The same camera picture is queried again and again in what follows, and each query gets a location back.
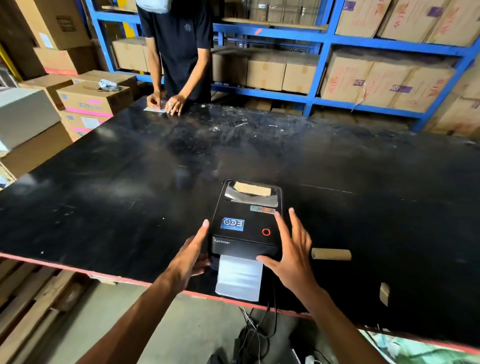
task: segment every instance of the purple label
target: purple label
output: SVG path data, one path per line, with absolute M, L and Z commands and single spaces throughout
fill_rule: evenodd
M 431 16 L 433 18 L 440 18 L 443 13 L 444 9 L 441 6 L 432 6 L 427 16 Z
M 393 85 L 390 91 L 408 94 L 413 89 L 412 86 Z
M 355 9 L 355 1 L 345 0 L 345 3 L 343 4 L 343 10 L 347 12 L 352 12 L 353 9 Z

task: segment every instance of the warehouse floor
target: warehouse floor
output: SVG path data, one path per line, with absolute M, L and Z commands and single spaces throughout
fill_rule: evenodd
M 145 287 L 125 283 L 116 286 L 96 284 L 44 345 L 35 363 L 75 363 L 144 291 Z M 265 330 L 269 332 L 273 329 L 273 322 L 272 313 L 266 320 L 268 326 Z M 138 363 L 201 364 L 206 363 L 219 348 L 223 348 L 231 360 L 234 339 L 244 326 L 238 306 L 180 294 L 157 327 Z M 270 341 L 270 350 L 262 360 L 263 364 L 294 363 L 288 361 L 285 354 L 289 351 L 288 337 L 295 327 L 309 335 L 309 341 L 315 343 L 330 363 L 336 363 L 314 322 L 279 314 L 277 332 Z

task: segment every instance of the pink tape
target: pink tape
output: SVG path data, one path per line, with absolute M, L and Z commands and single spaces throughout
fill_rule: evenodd
M 73 130 L 74 132 L 87 134 L 88 132 L 91 132 L 93 129 L 77 128 L 76 126 L 72 126 L 72 130 Z
M 82 110 L 82 109 L 76 109 L 76 108 L 66 108 L 66 109 L 67 111 L 76 112 L 77 114 L 101 116 L 102 118 L 113 117 L 113 114 L 108 112 L 90 111 L 90 110 Z

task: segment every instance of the blue metal shelf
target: blue metal shelf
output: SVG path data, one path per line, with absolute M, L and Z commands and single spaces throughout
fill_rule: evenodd
M 105 34 L 103 28 L 100 26 L 100 21 L 107 22 L 122 22 L 130 24 L 140 24 L 140 18 L 136 14 L 123 13 L 123 12 L 108 12 L 97 11 L 94 8 L 92 0 L 86 0 L 90 16 L 92 18 L 95 31 L 98 35 L 102 51 L 104 53 L 108 69 L 111 72 L 118 72 L 122 74 L 136 75 L 139 81 L 152 82 L 150 75 L 128 73 L 119 71 L 116 69 L 111 54 L 109 44 L 106 43 Z M 214 91 L 236 93 L 240 95 L 266 97 L 276 100 L 291 101 L 303 103 L 303 115 L 310 115 L 313 105 L 332 106 L 344 109 L 355 109 L 360 111 L 370 111 L 387 115 L 403 116 L 408 118 L 417 119 L 411 129 L 413 131 L 420 131 L 432 117 L 441 103 L 448 96 L 449 92 L 455 86 L 465 70 L 474 61 L 478 52 L 480 51 L 480 38 L 475 41 L 471 47 L 452 47 L 439 44 L 425 44 L 425 43 L 411 43 L 397 40 L 380 39 L 380 38 L 360 38 L 354 36 L 340 36 L 335 34 L 340 14 L 343 9 L 344 0 L 322 0 L 320 9 L 318 11 L 316 25 L 328 25 L 326 31 L 305 30 L 300 28 L 285 28 L 285 27 L 271 27 L 268 25 L 257 24 L 243 24 L 243 23 L 214 23 L 214 31 L 218 32 L 218 43 L 223 45 L 225 34 L 235 34 L 238 36 L 261 36 L 266 38 L 277 39 L 289 39 L 297 41 L 312 42 L 310 47 L 306 46 L 306 49 L 320 54 L 317 69 L 313 77 L 312 86 L 307 95 L 291 94 L 286 92 L 275 92 L 261 89 L 253 89 L 247 87 L 236 87 L 229 85 L 213 84 L 212 89 Z M 438 95 L 437 99 L 432 103 L 430 108 L 425 113 L 412 112 L 407 110 L 396 110 L 389 108 L 379 108 L 369 105 L 354 105 L 353 103 L 324 100 L 317 97 L 317 90 L 322 77 L 323 70 L 328 60 L 328 55 L 332 45 L 347 45 L 355 47 L 367 47 L 375 49 L 391 49 L 405 52 L 419 52 L 437 54 L 443 56 L 458 57 L 459 60 L 456 63 L 456 73 L 452 79 L 447 83 L 442 92 Z

